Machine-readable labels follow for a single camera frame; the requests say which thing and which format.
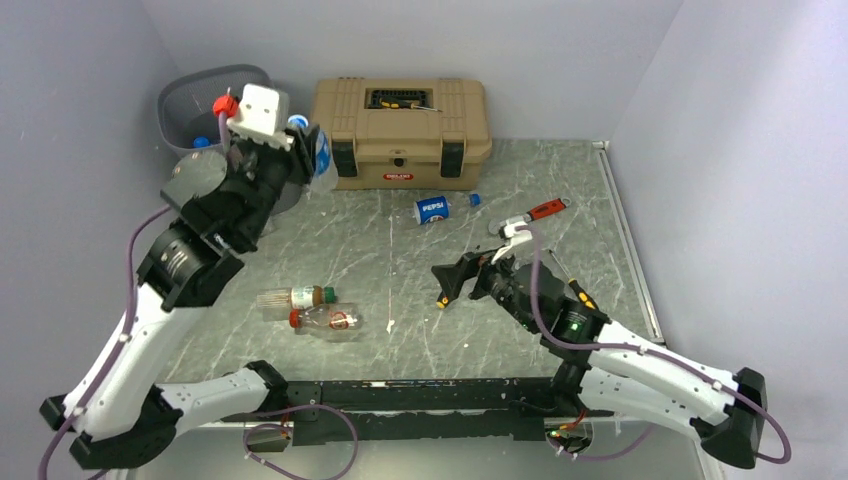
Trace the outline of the clear bottle blue label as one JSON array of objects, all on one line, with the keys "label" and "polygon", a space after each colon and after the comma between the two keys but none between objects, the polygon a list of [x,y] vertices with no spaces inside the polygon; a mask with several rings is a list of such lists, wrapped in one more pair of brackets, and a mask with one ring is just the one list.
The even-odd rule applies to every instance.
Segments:
[{"label": "clear bottle blue label", "polygon": [[205,136],[195,137],[192,141],[192,146],[194,148],[206,148],[211,145],[210,140]]}]

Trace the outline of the brown tea bottle green cap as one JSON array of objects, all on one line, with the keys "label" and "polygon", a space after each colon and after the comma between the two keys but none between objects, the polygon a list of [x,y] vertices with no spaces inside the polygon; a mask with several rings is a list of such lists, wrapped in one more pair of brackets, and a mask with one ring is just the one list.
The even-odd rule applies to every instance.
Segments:
[{"label": "brown tea bottle green cap", "polygon": [[266,310],[303,310],[336,301],[333,287],[318,285],[269,290],[256,298],[258,307]]}]

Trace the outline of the blue label bottle white cap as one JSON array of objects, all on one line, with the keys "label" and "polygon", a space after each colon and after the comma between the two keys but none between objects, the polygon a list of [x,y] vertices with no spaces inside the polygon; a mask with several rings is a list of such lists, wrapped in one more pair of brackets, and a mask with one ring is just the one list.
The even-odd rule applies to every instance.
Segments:
[{"label": "blue label bottle white cap", "polygon": [[[291,151],[294,154],[294,133],[296,129],[306,128],[309,125],[319,125],[310,123],[309,120],[300,114],[291,115],[287,119],[287,129],[286,132],[294,139]],[[327,133],[320,126],[320,133],[318,134],[317,140],[317,151],[316,151],[316,162],[315,162],[315,176],[310,184],[308,184],[308,189],[311,193],[314,194],[326,194],[333,191],[338,183],[339,174],[337,171],[336,164],[332,157],[330,140]]]}]

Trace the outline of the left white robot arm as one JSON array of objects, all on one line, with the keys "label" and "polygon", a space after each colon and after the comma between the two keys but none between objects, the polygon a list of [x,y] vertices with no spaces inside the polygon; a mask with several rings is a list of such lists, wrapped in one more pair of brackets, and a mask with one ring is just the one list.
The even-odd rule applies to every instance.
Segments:
[{"label": "left white robot arm", "polygon": [[175,220],[140,263],[129,264],[124,315],[84,379],[46,399],[40,412],[57,437],[75,435],[70,454],[85,470],[140,467],[178,436],[242,413],[279,417],[288,385],[265,361],[200,383],[158,385],[181,339],[242,269],[288,184],[320,172],[329,151],[312,125],[286,128],[272,147],[236,137],[227,154],[184,156],[161,191]]}]

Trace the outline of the Pepsi bottle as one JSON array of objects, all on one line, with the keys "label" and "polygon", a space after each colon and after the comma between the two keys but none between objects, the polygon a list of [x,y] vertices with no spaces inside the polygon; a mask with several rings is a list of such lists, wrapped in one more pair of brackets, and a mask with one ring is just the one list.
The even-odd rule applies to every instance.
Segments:
[{"label": "Pepsi bottle", "polygon": [[482,197],[472,192],[456,201],[445,195],[432,196],[413,202],[414,222],[418,226],[437,223],[473,211],[482,204]]}]

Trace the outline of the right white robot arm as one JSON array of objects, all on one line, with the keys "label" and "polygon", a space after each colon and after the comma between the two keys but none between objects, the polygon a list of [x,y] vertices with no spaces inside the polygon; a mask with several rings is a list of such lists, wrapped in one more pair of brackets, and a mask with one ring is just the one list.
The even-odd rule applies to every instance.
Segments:
[{"label": "right white robot arm", "polygon": [[467,252],[431,272],[446,307],[468,280],[469,299],[489,297],[561,364],[550,383],[557,411],[623,413],[699,441],[713,458],[741,469],[760,460],[767,411],[764,377],[750,368],[714,369],[668,351],[601,312],[571,279],[544,264],[514,265],[512,256]]}]

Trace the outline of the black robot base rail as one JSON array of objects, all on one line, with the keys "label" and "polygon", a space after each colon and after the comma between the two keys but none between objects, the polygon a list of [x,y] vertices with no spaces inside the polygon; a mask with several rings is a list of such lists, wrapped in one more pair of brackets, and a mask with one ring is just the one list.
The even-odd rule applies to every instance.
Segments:
[{"label": "black robot base rail", "polygon": [[540,441],[586,406],[560,377],[291,381],[284,399],[232,421],[275,421],[296,446],[509,437]]}]

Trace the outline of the clear bottle red cap front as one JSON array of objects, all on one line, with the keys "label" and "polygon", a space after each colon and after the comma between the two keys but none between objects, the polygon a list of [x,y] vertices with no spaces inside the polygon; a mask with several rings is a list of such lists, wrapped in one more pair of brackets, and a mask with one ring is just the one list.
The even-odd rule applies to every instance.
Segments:
[{"label": "clear bottle red cap front", "polygon": [[329,342],[355,340],[364,317],[352,303],[322,304],[309,309],[292,310],[289,325],[298,335],[308,334]]}]

